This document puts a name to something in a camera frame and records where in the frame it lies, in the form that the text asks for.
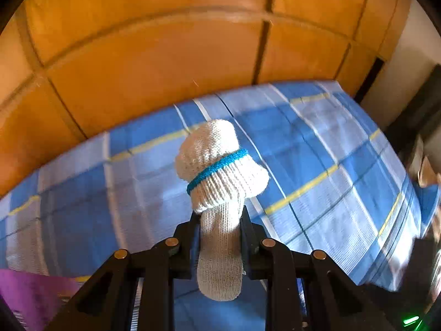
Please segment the white knitted glove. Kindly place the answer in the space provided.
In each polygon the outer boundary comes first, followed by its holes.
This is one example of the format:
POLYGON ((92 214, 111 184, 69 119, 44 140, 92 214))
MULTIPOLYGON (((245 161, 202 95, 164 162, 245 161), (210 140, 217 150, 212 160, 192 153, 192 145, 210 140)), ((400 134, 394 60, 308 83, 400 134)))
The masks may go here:
POLYGON ((198 287, 211 300, 234 300, 242 285, 244 202, 266 189, 268 171, 240 147, 235 128, 227 120, 210 120, 188 135, 175 168, 188 183, 193 212, 200 216, 198 287))

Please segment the blue plaid tablecloth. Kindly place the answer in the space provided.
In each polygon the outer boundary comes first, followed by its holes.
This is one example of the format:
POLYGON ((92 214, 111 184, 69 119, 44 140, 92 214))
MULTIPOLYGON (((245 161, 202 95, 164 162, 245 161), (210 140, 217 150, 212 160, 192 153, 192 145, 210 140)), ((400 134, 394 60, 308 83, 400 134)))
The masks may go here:
POLYGON ((1 200, 1 270, 79 282, 119 248, 148 250, 191 217, 174 161, 201 123, 230 121, 270 176, 250 219, 290 249, 321 249, 357 284, 401 283, 439 191, 408 176, 336 82, 266 84, 126 123, 36 170, 1 200))

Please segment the purple carton box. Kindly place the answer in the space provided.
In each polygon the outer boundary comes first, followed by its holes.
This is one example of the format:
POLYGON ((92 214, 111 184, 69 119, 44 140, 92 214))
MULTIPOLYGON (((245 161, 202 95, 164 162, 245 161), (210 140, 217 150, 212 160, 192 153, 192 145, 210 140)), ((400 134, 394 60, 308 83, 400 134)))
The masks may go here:
POLYGON ((26 330, 43 330, 79 289, 71 278, 1 270, 1 296, 26 330))

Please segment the wooden wall cabinet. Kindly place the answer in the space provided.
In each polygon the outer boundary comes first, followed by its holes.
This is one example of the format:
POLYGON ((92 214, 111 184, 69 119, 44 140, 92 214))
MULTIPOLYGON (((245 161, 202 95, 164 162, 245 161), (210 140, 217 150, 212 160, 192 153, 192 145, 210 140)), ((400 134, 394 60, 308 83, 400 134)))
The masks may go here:
POLYGON ((354 95, 411 0, 22 0, 1 26, 1 193, 150 111, 269 81, 354 95))

